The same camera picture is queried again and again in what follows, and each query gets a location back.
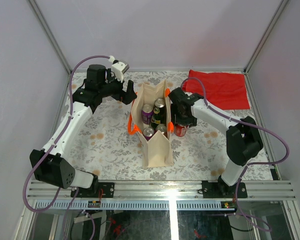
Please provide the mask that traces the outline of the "red cola can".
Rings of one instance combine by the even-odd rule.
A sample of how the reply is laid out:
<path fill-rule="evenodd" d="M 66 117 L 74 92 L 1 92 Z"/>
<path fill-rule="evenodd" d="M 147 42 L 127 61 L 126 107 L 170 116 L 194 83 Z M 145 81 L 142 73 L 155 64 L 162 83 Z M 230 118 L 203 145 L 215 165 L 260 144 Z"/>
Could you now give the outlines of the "red cola can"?
<path fill-rule="evenodd" d="M 186 135 L 187 129 L 188 129 L 188 125 L 176 124 L 174 126 L 174 134 L 177 137 L 184 137 Z"/>
<path fill-rule="evenodd" d="M 155 132 L 160 132 L 162 133 L 166 138 L 168 137 L 168 130 L 167 126 L 163 123 L 158 124 L 157 127 L 155 128 Z"/>

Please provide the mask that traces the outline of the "black energy drink can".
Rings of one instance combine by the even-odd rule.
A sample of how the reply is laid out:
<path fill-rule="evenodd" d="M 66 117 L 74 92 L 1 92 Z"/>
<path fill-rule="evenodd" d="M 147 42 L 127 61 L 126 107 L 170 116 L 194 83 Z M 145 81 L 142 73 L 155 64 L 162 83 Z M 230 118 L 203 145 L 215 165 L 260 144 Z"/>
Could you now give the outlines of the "black energy drink can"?
<path fill-rule="evenodd" d="M 157 114 L 161 118 L 166 115 L 166 103 L 163 98 L 158 98 L 155 100 L 153 113 Z"/>

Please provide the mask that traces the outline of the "green glass bottle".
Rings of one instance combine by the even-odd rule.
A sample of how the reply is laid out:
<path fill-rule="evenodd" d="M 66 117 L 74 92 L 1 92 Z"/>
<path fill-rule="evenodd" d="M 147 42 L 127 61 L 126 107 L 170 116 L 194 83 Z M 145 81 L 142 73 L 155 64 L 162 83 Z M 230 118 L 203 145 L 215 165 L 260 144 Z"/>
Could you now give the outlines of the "green glass bottle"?
<path fill-rule="evenodd" d="M 153 115 L 150 120 L 150 126 L 156 130 L 157 126 L 165 123 L 165 110 L 163 108 L 154 107 Z"/>

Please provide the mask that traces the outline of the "purple soda can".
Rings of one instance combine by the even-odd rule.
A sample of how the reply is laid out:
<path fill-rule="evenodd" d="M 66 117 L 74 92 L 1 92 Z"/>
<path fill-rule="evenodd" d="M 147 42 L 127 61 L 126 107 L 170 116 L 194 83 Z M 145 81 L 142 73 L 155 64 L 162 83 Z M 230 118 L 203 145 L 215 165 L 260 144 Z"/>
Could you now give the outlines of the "purple soda can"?
<path fill-rule="evenodd" d="M 155 130 L 151 126 L 148 126 L 148 127 L 144 128 L 142 134 L 143 134 L 144 138 L 148 141 L 154 136 Z"/>
<path fill-rule="evenodd" d="M 141 108 L 141 119 L 146 125 L 149 125 L 153 115 L 154 107 L 151 104 L 144 104 Z"/>

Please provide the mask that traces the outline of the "beige canvas bag orange handles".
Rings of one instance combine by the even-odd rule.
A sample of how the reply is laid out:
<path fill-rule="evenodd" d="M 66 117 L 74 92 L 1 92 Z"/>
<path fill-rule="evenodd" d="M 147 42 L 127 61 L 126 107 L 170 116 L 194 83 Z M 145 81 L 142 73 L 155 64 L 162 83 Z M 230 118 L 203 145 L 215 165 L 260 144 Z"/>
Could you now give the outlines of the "beige canvas bag orange handles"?
<path fill-rule="evenodd" d="M 170 89 L 166 80 L 156 86 L 143 84 L 132 102 L 127 130 L 137 134 L 145 168 L 174 165 L 170 136 L 174 131 Z"/>

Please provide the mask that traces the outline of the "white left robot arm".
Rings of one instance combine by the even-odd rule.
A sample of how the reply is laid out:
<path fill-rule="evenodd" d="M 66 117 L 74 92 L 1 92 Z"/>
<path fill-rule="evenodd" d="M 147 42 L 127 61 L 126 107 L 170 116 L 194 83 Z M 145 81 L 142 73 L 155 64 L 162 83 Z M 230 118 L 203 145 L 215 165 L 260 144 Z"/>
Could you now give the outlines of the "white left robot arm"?
<path fill-rule="evenodd" d="M 91 118 L 104 98 L 112 97 L 125 105 L 136 99 L 134 83 L 129 80 L 124 88 L 124 73 L 129 65 L 114 61 L 110 68 L 91 64 L 81 87 L 72 95 L 72 106 L 51 139 L 41 150 L 33 150 L 29 156 L 36 180 L 67 189 L 82 188 L 88 197 L 95 197 L 100 190 L 97 176 L 75 169 L 68 158 L 75 137 Z"/>

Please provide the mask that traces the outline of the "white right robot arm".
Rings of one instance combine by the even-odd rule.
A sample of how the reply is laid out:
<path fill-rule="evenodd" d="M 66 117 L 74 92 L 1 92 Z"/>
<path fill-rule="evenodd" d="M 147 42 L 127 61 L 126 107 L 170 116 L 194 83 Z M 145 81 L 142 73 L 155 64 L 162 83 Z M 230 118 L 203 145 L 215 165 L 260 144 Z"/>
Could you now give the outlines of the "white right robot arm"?
<path fill-rule="evenodd" d="M 232 117 L 224 110 L 208 102 L 198 93 L 186 94 L 180 87 L 167 95 L 171 101 L 171 121 L 175 126 L 195 127 L 198 120 L 211 125 L 226 138 L 228 163 L 221 174 L 218 192 L 230 197 L 236 191 L 236 183 L 250 159 L 263 149 L 255 120 Z"/>

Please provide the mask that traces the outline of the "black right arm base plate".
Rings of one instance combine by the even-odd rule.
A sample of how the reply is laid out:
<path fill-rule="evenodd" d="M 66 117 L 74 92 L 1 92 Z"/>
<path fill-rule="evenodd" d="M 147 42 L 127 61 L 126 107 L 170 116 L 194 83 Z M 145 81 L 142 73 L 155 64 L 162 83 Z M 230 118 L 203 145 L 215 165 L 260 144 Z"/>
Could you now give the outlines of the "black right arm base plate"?
<path fill-rule="evenodd" d="M 239 199 L 248 198 L 247 188 L 243 182 L 240 182 L 237 188 L 236 183 L 233 186 L 228 186 L 218 181 L 203 180 L 201 182 L 201 192 L 205 199 L 226 199 L 235 196 Z"/>

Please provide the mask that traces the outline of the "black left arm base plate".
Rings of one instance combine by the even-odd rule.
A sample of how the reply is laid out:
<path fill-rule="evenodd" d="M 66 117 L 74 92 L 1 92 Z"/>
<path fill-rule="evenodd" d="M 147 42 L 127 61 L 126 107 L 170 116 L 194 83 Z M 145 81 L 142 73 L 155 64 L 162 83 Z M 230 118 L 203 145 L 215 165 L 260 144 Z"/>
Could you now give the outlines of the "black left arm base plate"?
<path fill-rule="evenodd" d="M 115 192 L 114 182 L 98 182 L 91 188 L 78 188 L 77 198 L 113 198 Z"/>

